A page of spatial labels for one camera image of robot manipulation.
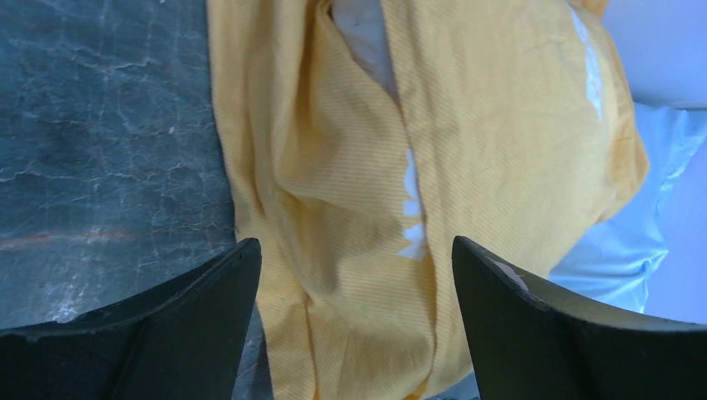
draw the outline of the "blue fabric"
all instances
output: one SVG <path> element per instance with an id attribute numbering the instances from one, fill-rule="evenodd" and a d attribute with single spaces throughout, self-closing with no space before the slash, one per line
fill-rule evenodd
<path id="1" fill-rule="evenodd" d="M 636 197 L 592 227 L 550 273 L 550 280 L 586 297 L 642 313 L 648 277 L 668 253 L 659 216 L 675 181 L 707 137 L 707 111 L 636 104 L 650 171 Z"/>

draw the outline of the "garment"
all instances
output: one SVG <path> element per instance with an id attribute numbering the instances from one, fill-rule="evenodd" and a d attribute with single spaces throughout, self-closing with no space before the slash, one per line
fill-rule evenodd
<path id="1" fill-rule="evenodd" d="M 647 169 L 591 13 L 382 5 L 398 102 L 353 60 L 329 2 L 209 0 L 217 127 L 238 235 L 263 247 L 277 399 L 423 398 L 454 384 L 471 360 L 453 238 L 547 277 Z"/>

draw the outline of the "yellow fabric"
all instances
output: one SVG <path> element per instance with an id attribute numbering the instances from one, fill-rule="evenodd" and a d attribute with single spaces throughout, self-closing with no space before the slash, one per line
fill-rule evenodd
<path id="1" fill-rule="evenodd" d="M 456 383 L 471 360 L 454 236 L 547 276 L 646 174 L 590 12 L 572 6 L 583 41 L 563 0 L 383 6 L 399 105 L 350 57 L 326 1 L 208 3 L 213 103 L 238 235 L 263 246 L 278 400 L 412 399 Z M 409 147 L 423 217 L 403 213 Z M 397 255 L 415 226 L 420 261 Z"/>

